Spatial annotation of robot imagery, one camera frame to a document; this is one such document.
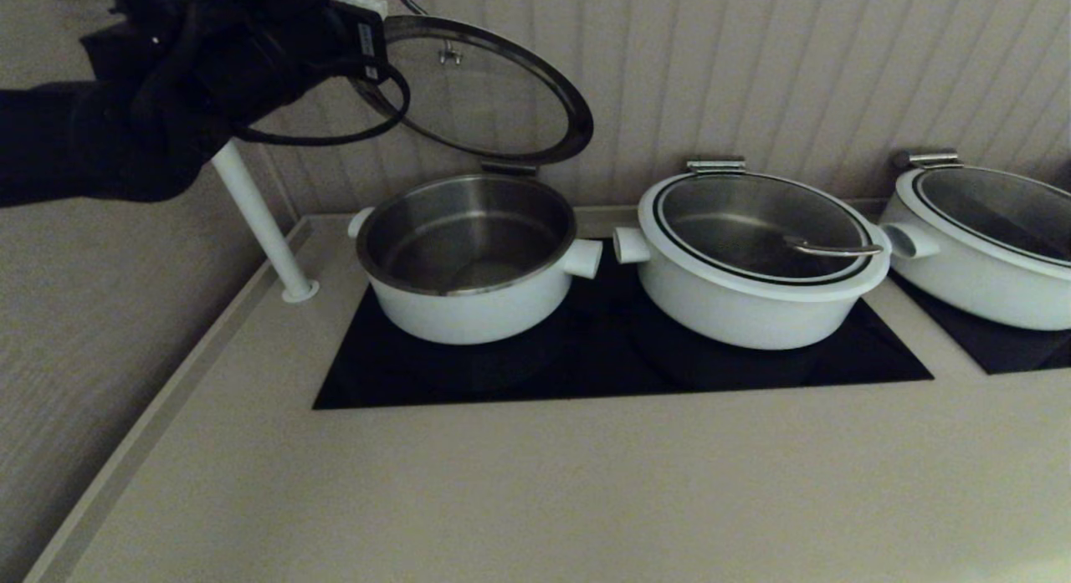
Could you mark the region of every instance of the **cooking pot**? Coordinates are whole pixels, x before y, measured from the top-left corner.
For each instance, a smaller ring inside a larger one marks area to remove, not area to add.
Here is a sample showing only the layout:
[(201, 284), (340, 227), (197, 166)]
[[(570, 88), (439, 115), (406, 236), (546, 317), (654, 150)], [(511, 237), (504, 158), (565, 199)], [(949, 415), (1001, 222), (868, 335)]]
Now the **cooking pot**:
[[(414, 337), (470, 345), (523, 332), (561, 303), (573, 275), (599, 268), (602, 243), (577, 239), (573, 209), (533, 166), (583, 150), (591, 110), (546, 61), (489, 31), (392, 16), (383, 32), (411, 86), (406, 125), (494, 162), (359, 212), (349, 226), (358, 259), (383, 313)], [(377, 86), (356, 87), (394, 111)], [(540, 117), (519, 123), (532, 101)]]
[(951, 150), (893, 163), (907, 170), (879, 223), (897, 273), (992, 322), (1071, 328), (1071, 194)]
[(889, 240), (845, 203), (748, 173), (742, 159), (689, 163), (618, 228), (620, 263), (667, 315), (728, 344), (761, 349), (826, 339), (889, 270)]

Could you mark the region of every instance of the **glass lid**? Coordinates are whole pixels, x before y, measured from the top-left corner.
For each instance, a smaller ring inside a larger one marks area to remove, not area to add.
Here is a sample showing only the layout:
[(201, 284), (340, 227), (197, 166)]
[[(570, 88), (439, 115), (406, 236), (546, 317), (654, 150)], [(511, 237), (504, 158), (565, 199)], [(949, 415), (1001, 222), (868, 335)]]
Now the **glass lid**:
[[(561, 73), (489, 31), (432, 16), (390, 16), (388, 57), (409, 81), (405, 123), (444, 145), (531, 164), (575, 155), (591, 140), (591, 110)], [(384, 114), (401, 103), (355, 84)]]
[(713, 174), (683, 178), (654, 203), (662, 231), (693, 257), (744, 278), (782, 284), (827, 284), (849, 278), (869, 256), (819, 256), (794, 248), (862, 248), (866, 230), (844, 207), (781, 178)]
[(1071, 266), (1071, 194), (1029, 178), (976, 167), (915, 179), (926, 206), (960, 228), (1016, 253)]

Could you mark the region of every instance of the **lid hinge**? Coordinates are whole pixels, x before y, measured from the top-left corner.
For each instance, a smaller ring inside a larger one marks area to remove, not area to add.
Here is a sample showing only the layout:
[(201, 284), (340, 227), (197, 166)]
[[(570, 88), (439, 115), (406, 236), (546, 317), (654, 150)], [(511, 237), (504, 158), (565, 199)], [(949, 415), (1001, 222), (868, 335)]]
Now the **lid hinge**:
[(904, 150), (892, 155), (892, 166), (900, 169), (938, 169), (944, 167), (962, 167), (960, 154), (954, 148), (942, 148), (932, 151)]
[(503, 163), (501, 161), (480, 161), (480, 168), (488, 174), (512, 175), (516, 177), (536, 177), (539, 173), (539, 165)]
[(688, 170), (693, 174), (735, 173), (742, 174), (746, 169), (743, 156), (715, 156), (688, 161)]

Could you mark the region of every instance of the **cooktop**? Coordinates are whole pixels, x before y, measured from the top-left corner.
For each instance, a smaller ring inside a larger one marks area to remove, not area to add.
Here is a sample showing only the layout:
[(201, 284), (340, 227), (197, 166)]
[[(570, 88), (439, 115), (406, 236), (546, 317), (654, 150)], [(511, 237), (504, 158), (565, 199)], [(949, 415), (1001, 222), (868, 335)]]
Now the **cooktop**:
[(990, 322), (927, 294), (894, 271), (889, 276), (986, 373), (1071, 368), (1071, 330), (1024, 330)]
[(831, 337), (790, 350), (745, 349), (666, 316), (606, 242), (599, 274), (530, 330), (448, 346), (403, 332), (369, 288), (314, 409), (532, 401), (930, 380), (862, 300)]

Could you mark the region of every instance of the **beige wall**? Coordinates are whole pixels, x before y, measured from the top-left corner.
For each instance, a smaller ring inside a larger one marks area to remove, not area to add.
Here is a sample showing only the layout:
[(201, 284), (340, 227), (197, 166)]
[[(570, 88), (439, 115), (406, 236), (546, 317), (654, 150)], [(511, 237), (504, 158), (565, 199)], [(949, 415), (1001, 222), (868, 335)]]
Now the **beige wall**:
[[(1071, 160), (1071, 0), (422, 3), (531, 47), (586, 94), (593, 141), (542, 171), (580, 205), (634, 203), (698, 153), (739, 153), (754, 170), (844, 197), (891, 194), (886, 161), (909, 146), (956, 147), (974, 164), (1049, 182)], [(291, 125), (362, 122), (345, 88), (316, 98), (290, 109)], [(311, 212), (375, 204), (477, 164), (395, 130), (293, 166), (318, 180), (290, 189)]]
[[(0, 0), (0, 87), (88, 78), (76, 40), (109, 5)], [(0, 246), (0, 581), (18, 581), (262, 257), (210, 170), (161, 205), (2, 209)]]

